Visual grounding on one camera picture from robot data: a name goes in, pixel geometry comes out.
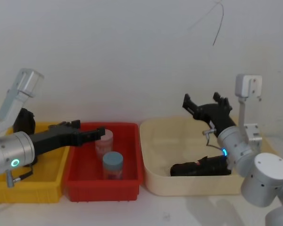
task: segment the clear plastic jar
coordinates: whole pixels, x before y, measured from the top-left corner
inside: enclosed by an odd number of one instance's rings
[[[105,180],[123,179],[123,156],[118,152],[106,153],[103,157],[103,177]]]
[[[100,140],[95,141],[95,149],[97,156],[100,160],[103,159],[103,156],[112,152],[113,150],[113,133],[112,131],[106,129],[105,135],[100,137]]]

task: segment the table surface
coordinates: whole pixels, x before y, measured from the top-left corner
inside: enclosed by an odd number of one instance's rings
[[[283,157],[283,141],[269,137]],[[0,226],[264,226],[267,208],[247,203],[241,195],[161,197],[141,187],[133,202],[70,202],[0,204]]]

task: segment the metal bracket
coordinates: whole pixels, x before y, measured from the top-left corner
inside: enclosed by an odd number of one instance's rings
[[[262,136],[257,121],[262,100],[262,76],[239,74],[236,77],[235,94],[240,103],[239,129],[245,142],[259,153]]]

